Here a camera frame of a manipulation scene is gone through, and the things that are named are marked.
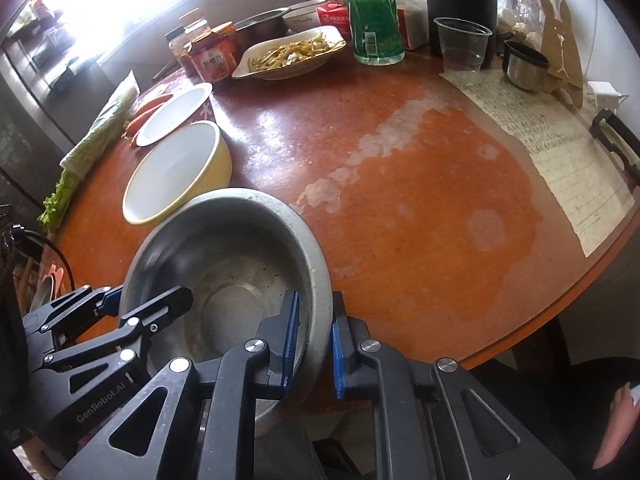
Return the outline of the person's right hand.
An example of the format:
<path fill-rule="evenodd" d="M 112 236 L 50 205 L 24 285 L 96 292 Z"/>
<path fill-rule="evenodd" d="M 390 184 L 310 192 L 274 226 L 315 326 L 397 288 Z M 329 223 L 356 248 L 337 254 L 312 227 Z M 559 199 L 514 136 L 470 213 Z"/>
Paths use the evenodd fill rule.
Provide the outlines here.
<path fill-rule="evenodd" d="M 639 419 L 639 387 L 631 388 L 626 382 L 614 394 L 610 405 L 608 424 L 592 463 L 593 469 L 600 469 L 612 463 L 628 440 Z"/>

